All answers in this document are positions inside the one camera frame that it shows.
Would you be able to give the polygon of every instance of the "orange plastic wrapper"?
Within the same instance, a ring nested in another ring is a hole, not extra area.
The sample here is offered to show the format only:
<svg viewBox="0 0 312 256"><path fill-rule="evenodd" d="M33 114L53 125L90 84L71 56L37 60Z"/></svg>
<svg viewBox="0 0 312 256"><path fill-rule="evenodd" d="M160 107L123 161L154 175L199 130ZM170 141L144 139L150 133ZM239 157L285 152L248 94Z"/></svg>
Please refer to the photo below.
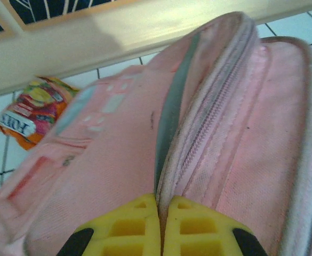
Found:
<svg viewBox="0 0 312 256"><path fill-rule="evenodd" d="M53 127L79 89L53 77L38 77L0 113L0 131L29 150Z"/></svg>

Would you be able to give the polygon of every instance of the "white tile floor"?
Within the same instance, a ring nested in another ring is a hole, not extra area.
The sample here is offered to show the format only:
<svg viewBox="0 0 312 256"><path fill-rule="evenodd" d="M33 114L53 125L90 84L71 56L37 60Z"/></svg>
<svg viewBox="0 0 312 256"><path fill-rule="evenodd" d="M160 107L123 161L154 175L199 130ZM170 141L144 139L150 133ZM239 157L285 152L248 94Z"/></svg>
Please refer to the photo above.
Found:
<svg viewBox="0 0 312 256"><path fill-rule="evenodd" d="M306 40L312 44L312 12L295 15L289 18L262 24L258 26L260 37L274 35L294 36ZM124 61L108 67L95 69L82 74L63 79L70 85L83 88L98 77L113 75L129 65L147 64L155 54L137 59ZM5 108L20 92L14 92L0 96L0 111ZM0 185L10 176L12 171L27 157L28 153L20 148L13 138L0 133Z"/></svg>

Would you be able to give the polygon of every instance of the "black plastic piece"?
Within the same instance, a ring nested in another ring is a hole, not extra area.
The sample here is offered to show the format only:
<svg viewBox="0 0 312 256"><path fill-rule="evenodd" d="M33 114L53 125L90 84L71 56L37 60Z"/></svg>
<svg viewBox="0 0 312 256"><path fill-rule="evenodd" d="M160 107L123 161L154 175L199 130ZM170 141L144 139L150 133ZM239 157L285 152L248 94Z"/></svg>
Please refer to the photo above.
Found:
<svg viewBox="0 0 312 256"><path fill-rule="evenodd" d="M72 234L57 256L81 256L90 242L94 230L92 228L82 229Z"/></svg>
<svg viewBox="0 0 312 256"><path fill-rule="evenodd" d="M268 256L257 238L246 230L234 228L233 234L243 256Z"/></svg>

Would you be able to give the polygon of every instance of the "snack package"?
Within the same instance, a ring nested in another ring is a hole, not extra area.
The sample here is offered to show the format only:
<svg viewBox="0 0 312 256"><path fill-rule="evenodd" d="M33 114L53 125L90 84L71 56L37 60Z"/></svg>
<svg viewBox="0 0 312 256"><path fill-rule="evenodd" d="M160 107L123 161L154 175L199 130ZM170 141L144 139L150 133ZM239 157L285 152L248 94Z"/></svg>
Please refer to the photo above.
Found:
<svg viewBox="0 0 312 256"><path fill-rule="evenodd" d="M0 131L15 137L26 150L48 133L79 91L57 78L38 78L42 81L31 82L16 101L0 113Z"/></svg>

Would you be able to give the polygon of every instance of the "pink backpack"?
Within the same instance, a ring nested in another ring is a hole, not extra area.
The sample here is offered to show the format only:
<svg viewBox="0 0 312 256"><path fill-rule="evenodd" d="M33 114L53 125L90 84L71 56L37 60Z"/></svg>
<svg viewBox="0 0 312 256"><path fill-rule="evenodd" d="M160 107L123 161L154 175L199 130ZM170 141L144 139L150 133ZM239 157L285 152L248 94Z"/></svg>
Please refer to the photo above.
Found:
<svg viewBox="0 0 312 256"><path fill-rule="evenodd" d="M56 255L81 224L156 193L312 255L312 49L223 15L89 85L0 189L0 255Z"/></svg>

